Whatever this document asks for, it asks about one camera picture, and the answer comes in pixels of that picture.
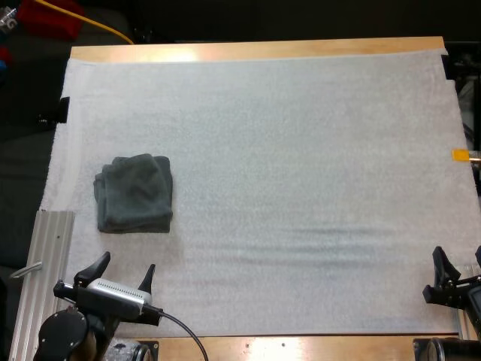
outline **wooden table edge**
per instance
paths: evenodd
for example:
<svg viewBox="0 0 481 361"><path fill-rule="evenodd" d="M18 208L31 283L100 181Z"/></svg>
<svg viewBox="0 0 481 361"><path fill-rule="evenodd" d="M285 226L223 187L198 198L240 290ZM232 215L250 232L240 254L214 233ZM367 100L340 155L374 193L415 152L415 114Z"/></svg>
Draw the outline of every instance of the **wooden table edge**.
<svg viewBox="0 0 481 361"><path fill-rule="evenodd" d="M435 49L444 49L443 38L438 36L247 43L109 45L72 47L71 58L90 62L200 62L385 54Z"/></svg>

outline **white towel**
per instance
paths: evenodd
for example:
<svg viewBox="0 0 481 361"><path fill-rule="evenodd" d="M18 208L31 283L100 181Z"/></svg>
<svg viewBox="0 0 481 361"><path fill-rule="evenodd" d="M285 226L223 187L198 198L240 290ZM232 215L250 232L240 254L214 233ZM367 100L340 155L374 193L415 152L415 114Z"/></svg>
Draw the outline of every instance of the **white towel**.
<svg viewBox="0 0 481 361"><path fill-rule="evenodd" d="M439 51L248 62L71 60L42 202L76 212L67 280L104 250L199 335L454 332L426 305L431 252L475 262L480 214ZM92 179L162 154L169 235L97 230ZM121 336L185 335L125 325Z"/></svg>

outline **black clamp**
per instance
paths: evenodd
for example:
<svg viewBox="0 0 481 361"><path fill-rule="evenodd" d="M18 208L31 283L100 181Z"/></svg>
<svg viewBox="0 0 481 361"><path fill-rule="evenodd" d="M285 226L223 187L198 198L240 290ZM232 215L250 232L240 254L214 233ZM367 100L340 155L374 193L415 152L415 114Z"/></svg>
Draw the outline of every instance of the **black clamp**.
<svg viewBox="0 0 481 361"><path fill-rule="evenodd" d="M433 252L434 286L426 286L422 295L426 303L466 310L476 335L481 338L481 275L460 279L461 273L448 260L441 247ZM481 247L476 252L481 266Z"/></svg>
<svg viewBox="0 0 481 361"><path fill-rule="evenodd" d="M46 130L53 129L58 123L67 123L70 97L60 99L59 106L54 111L44 112L37 116L37 123Z"/></svg>

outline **black cable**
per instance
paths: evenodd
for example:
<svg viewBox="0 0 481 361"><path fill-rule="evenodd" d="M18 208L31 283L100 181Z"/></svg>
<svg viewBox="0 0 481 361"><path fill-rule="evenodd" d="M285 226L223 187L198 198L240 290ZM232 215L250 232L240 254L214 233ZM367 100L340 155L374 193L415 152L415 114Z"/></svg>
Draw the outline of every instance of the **black cable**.
<svg viewBox="0 0 481 361"><path fill-rule="evenodd" d="M175 318L174 316L171 316L170 314L166 314L164 311L160 311L159 312L160 316L161 317L165 317L165 318L168 318L170 321L173 321L175 322L177 325L179 325L180 327L182 327L183 329L186 330L186 332L190 335L190 337L192 337L195 341L195 343L198 345L198 347L201 349L201 352L202 352L202 355L204 356L204 360L205 361L209 361L209 357L207 356L207 352L205 352L205 348L204 346L202 345L201 343L201 340L198 339L198 337L195 335L194 332L191 331L191 329L189 327L187 327L186 325L184 325L181 321L179 321L177 318Z"/></svg>

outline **red object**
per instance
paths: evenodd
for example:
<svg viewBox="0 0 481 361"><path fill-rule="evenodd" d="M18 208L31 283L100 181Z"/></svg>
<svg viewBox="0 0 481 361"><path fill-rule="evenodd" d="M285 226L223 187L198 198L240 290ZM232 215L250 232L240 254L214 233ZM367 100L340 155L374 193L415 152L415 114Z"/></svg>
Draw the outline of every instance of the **red object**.
<svg viewBox="0 0 481 361"><path fill-rule="evenodd" d="M52 5L66 9L72 13L83 15L82 7L71 0L46 0ZM23 0L18 9L17 19L27 32L32 35L75 40L82 27L82 20L70 17L53 9L38 4L35 0Z"/></svg>
<svg viewBox="0 0 481 361"><path fill-rule="evenodd" d="M0 47L0 60L3 60L7 65L12 63L12 57L6 47Z"/></svg>

